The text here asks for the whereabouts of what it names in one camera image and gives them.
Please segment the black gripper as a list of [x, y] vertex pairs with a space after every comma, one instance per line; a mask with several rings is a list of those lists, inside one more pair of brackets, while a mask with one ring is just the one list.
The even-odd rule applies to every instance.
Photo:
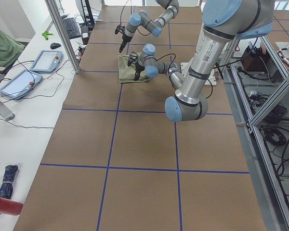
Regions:
[[122, 25], [117, 25], [115, 29], [115, 35], [117, 35], [118, 33], [122, 34], [122, 44], [119, 48], [119, 52], [122, 52], [124, 48], [126, 47], [127, 43], [131, 41], [132, 35], [130, 35], [129, 33], [126, 33], [125, 26], [122, 26]]
[[140, 60], [139, 56], [130, 54], [128, 57], [127, 66], [131, 66], [132, 64], [135, 65], [135, 70], [136, 70], [133, 80], [138, 81], [141, 76], [141, 72], [145, 70], [144, 64]]

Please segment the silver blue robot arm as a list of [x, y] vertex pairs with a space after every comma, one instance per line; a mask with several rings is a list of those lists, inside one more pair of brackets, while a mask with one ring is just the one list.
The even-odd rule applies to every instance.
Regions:
[[141, 72], [153, 78], [166, 74], [175, 94], [165, 101], [165, 112], [174, 122], [201, 119], [208, 103], [201, 93], [226, 43], [269, 34], [273, 28], [275, 3], [272, 0], [209, 0], [202, 12], [202, 28], [195, 55], [183, 75], [173, 63], [155, 58], [156, 48], [146, 44], [140, 55], [130, 55], [128, 65], [135, 65], [135, 79]]
[[122, 34], [122, 43], [119, 48], [119, 53], [122, 53], [127, 43], [131, 42], [138, 27], [142, 26], [149, 34], [158, 37], [166, 23], [177, 16], [180, 8], [177, 0], [157, 0], [156, 3], [165, 9], [165, 12], [156, 20], [150, 19], [148, 13], [141, 10], [130, 15], [126, 26], [119, 24], [116, 27], [115, 34]]

